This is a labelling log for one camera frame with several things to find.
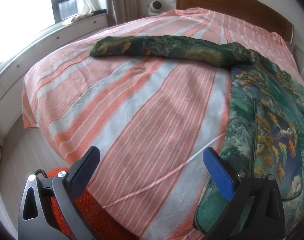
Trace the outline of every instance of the wooden headboard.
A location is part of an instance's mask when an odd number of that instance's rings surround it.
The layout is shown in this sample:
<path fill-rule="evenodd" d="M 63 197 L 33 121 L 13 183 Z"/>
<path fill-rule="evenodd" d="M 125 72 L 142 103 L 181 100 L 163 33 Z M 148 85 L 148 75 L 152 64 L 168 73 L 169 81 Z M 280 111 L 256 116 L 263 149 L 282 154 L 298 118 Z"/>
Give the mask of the wooden headboard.
<path fill-rule="evenodd" d="M 276 32 L 292 43 L 293 25 L 281 14 L 257 0 L 176 0 L 176 8 L 185 10 L 201 7 L 224 13 L 253 25 Z"/>

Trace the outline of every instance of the bed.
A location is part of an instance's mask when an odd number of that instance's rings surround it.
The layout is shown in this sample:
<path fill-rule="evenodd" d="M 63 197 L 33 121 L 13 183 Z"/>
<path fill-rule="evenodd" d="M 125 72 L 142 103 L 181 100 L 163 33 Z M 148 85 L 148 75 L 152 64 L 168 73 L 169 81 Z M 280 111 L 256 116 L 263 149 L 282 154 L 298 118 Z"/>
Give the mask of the bed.
<path fill-rule="evenodd" d="M 192 227 L 228 120 L 227 70 L 192 60 L 89 51 L 106 36 L 182 35 L 258 51 L 303 86 L 293 25 L 256 0 L 176 0 L 176 10 L 111 27 L 49 54 L 26 74 L 23 120 L 69 164 L 91 146 L 101 162 L 88 190 L 142 239 L 201 239 Z"/>

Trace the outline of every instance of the red fabric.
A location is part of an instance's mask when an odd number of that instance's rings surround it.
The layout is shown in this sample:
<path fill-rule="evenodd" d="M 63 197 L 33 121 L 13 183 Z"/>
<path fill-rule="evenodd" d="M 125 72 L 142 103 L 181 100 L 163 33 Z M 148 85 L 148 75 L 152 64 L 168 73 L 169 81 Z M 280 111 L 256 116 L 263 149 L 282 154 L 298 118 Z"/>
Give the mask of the red fabric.
<path fill-rule="evenodd" d="M 67 171 L 68 168 L 56 168 L 47 173 L 48 177 L 55 176 L 59 171 Z M 51 198 L 52 209 L 61 231 L 73 237 L 71 230 L 66 224 L 63 215 L 54 197 Z M 84 219 L 101 240 L 136 240 L 137 236 L 126 230 L 111 217 L 105 209 L 85 190 L 75 204 Z"/>

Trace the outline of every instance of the metal screw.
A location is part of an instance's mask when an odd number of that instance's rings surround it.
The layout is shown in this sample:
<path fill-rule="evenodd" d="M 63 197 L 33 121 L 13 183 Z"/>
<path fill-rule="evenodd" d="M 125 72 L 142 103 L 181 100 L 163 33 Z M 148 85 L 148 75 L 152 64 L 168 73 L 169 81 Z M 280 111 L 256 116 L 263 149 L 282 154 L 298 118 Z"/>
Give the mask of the metal screw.
<path fill-rule="evenodd" d="M 268 179 L 269 179 L 269 180 L 275 180 L 275 177 L 274 177 L 272 174 L 269 174 L 269 175 L 268 175 Z"/>
<path fill-rule="evenodd" d="M 33 181 L 33 180 L 35 180 L 35 178 L 36 178 L 36 176 L 34 174 L 32 174 L 28 177 L 28 180 Z"/>
<path fill-rule="evenodd" d="M 244 171 L 238 171 L 238 176 L 240 178 L 244 178 L 246 176 L 246 173 Z"/>
<path fill-rule="evenodd" d="M 64 177 L 65 175 L 66 175 L 66 172 L 65 172 L 65 171 L 60 171 L 60 172 L 57 174 L 57 176 L 60 177 L 60 178 Z"/>

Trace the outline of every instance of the floor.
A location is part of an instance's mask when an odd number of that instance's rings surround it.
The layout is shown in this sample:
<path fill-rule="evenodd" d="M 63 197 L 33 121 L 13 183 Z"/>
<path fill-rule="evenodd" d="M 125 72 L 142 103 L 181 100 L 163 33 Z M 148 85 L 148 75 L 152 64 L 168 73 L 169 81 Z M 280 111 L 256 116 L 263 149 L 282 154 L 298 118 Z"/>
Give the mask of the floor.
<path fill-rule="evenodd" d="M 22 116 L 4 141 L 0 164 L 0 191 L 8 215 L 17 229 L 21 198 L 28 176 L 37 169 L 48 172 L 68 165 L 52 150 L 39 129 L 24 128 Z"/>

